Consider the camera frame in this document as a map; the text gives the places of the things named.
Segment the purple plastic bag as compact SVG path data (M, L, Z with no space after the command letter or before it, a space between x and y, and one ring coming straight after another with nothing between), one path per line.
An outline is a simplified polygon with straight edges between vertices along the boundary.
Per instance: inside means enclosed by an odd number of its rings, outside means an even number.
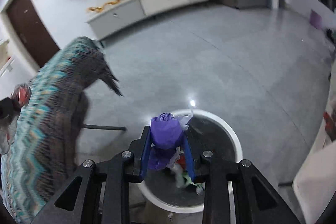
M162 170L172 168L180 158L183 134L189 127L193 114L174 116L162 113L150 121L152 146L149 154L148 169Z

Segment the white round trash bin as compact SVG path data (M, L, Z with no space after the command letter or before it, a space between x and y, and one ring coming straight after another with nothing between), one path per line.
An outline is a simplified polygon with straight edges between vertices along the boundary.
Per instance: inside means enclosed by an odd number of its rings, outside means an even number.
M222 118L204 111L194 110L189 121L189 129L200 146L193 149L197 153L191 164L196 168L201 162L205 150L212 151L224 160L239 162L243 159L243 150L238 136ZM175 174L169 168L149 170L144 182L138 185L143 196L155 206L172 213L194 214L203 211L205 184L194 184L187 170L183 172L183 181L188 183L181 188L175 183Z

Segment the zigzag patterned rug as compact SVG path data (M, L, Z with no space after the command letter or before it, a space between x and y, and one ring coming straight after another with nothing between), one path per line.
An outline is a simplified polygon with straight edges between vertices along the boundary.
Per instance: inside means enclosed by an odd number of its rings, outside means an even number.
M117 79L95 42L74 39L30 82L7 153L1 157L3 204L16 223L30 223L76 169L76 139L88 110L85 89L102 80L116 94Z

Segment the clear plastic bag with red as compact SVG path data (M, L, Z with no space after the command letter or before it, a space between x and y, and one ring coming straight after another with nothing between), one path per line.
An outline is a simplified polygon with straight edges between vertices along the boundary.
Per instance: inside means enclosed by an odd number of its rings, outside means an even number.
M1 100L1 155L9 152L13 143L17 120L23 107L29 104L31 89L27 83L17 85L9 97Z

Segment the white TV console cabinet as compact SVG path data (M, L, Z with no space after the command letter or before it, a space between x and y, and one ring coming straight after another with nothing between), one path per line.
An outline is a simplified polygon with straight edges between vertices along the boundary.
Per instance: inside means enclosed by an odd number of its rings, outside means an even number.
M124 0L87 21L96 39L101 41L137 22L177 8L209 0Z

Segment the golden dragon ornament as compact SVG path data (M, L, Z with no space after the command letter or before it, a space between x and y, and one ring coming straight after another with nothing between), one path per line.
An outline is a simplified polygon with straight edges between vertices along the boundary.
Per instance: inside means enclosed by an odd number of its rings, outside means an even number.
M108 6L113 6L117 5L121 2L122 0L114 0L114 1L109 1L104 3L101 7L88 7L87 11L88 12L95 12L95 13L100 13L105 10Z

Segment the white shoe cabinet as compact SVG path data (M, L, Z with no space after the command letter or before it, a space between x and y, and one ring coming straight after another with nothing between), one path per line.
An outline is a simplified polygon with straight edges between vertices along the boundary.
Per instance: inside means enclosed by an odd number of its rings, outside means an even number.
M12 63L14 59L9 54L9 40L1 40L1 77L9 74L13 70Z

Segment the brown entrance door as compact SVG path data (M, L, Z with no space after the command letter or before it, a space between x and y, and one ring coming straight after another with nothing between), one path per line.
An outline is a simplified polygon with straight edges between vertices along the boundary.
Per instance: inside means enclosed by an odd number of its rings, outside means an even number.
M45 28L31 0L13 0L6 13L28 53L43 67L60 48Z

